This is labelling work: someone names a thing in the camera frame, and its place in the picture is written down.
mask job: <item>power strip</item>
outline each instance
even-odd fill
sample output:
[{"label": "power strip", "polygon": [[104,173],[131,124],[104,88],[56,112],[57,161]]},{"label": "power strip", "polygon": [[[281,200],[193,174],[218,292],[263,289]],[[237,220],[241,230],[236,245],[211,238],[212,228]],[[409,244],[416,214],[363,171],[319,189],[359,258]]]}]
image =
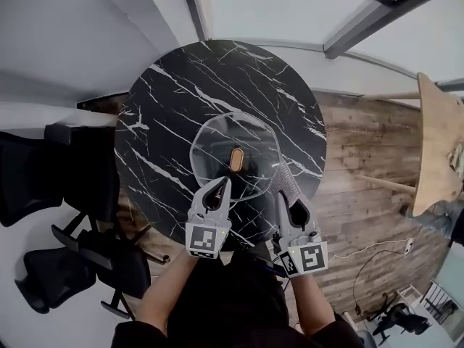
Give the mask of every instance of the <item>power strip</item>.
[{"label": "power strip", "polygon": [[407,242],[406,242],[406,248],[405,248],[405,257],[407,257],[411,251],[413,250],[413,246],[414,246],[414,239],[407,239]]}]

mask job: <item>round table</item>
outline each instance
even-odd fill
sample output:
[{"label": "round table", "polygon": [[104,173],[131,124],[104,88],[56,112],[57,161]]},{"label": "round table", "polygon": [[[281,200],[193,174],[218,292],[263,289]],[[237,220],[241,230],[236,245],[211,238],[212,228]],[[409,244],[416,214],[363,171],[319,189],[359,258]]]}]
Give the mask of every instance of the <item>round table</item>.
[{"label": "round table", "polygon": [[[212,40],[176,49],[135,82],[119,114],[115,155],[122,187],[150,224],[184,243],[194,192],[189,150],[211,117],[247,112],[273,128],[282,157],[311,198],[323,175],[326,130],[311,90],[287,63],[249,43]],[[275,232],[269,192],[231,204],[224,250]]]}]

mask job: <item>clear plastic lid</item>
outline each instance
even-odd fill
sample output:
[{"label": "clear plastic lid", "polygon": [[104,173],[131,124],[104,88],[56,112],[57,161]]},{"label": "clear plastic lid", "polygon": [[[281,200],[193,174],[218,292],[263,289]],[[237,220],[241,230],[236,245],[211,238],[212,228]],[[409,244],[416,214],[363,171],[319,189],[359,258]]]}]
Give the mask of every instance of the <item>clear plastic lid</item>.
[{"label": "clear plastic lid", "polygon": [[190,162],[200,186],[227,176],[231,201],[263,194],[281,161],[274,130],[245,112],[231,112],[208,120],[190,149]]}]

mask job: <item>black sleeve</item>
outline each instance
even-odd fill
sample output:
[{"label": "black sleeve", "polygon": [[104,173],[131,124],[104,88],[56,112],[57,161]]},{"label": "black sleeve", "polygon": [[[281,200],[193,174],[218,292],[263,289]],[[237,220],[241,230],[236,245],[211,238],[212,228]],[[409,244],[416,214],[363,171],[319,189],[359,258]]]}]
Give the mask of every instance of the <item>black sleeve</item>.
[{"label": "black sleeve", "polygon": [[363,341],[345,321],[335,321],[312,336],[324,348],[364,348]]},{"label": "black sleeve", "polygon": [[166,336],[145,322],[133,321],[116,326],[111,348],[166,348]]}]

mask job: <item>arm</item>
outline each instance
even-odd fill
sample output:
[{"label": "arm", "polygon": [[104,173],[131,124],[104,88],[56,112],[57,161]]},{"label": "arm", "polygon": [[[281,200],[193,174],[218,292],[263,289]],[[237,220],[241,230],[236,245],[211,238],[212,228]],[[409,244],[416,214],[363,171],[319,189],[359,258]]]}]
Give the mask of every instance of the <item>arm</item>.
[{"label": "arm", "polygon": [[166,335],[167,319],[198,258],[183,250],[174,262],[146,290],[137,311],[137,320],[153,325]]},{"label": "arm", "polygon": [[312,275],[292,278],[291,285],[297,301],[299,323],[306,336],[311,337],[335,321],[334,311]]}]

